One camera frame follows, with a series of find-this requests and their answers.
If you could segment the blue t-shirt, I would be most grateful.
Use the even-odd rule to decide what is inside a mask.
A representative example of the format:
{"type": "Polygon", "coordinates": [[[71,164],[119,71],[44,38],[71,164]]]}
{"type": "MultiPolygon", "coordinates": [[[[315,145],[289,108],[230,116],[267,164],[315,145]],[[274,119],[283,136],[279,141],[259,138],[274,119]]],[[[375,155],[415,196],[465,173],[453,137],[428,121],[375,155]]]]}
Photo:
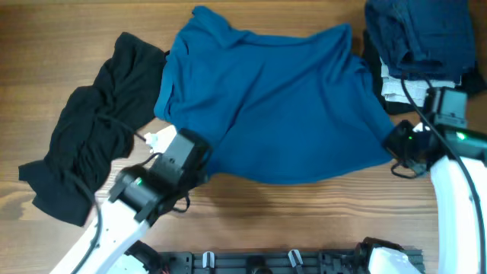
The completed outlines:
{"type": "Polygon", "coordinates": [[[261,35],[197,6],[170,49],[154,114],[212,146],[209,175],[314,183],[391,159],[393,123],[348,24],[261,35]]]}

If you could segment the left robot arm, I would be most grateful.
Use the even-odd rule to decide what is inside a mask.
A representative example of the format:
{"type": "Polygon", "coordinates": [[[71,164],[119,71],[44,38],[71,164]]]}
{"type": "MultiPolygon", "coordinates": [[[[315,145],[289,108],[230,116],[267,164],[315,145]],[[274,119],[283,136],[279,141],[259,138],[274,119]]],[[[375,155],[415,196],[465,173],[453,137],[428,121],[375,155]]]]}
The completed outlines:
{"type": "Polygon", "coordinates": [[[206,165],[212,154],[209,143],[188,129],[168,126],[147,133],[142,140],[150,156],[142,163],[122,169],[99,203],[97,217],[54,267],[54,273],[161,273],[158,253],[141,239],[153,224],[176,204],[189,198],[189,191],[207,181],[206,165]]]}

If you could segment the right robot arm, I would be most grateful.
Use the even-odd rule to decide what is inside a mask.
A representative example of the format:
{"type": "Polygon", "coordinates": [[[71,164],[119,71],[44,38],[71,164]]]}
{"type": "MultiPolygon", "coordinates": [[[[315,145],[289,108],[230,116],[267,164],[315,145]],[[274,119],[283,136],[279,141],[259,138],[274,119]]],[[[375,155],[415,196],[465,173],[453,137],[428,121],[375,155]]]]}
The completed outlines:
{"type": "Polygon", "coordinates": [[[468,129],[467,95],[429,88],[416,112],[403,120],[384,147],[413,178],[429,175],[438,206],[440,273],[486,271],[486,135],[468,129]]]}

